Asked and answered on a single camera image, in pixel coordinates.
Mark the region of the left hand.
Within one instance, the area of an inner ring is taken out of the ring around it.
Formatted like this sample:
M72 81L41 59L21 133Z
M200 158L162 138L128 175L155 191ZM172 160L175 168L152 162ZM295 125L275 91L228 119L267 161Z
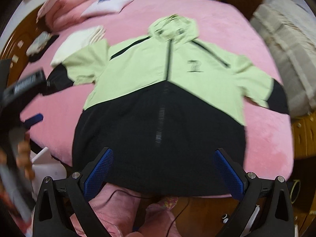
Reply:
M32 162L30 160L31 147L29 144L29 135L26 135L25 140L18 143L17 148L17 166L18 168L23 170L24 175L27 179L33 180L35 178L35 172L32 169Z

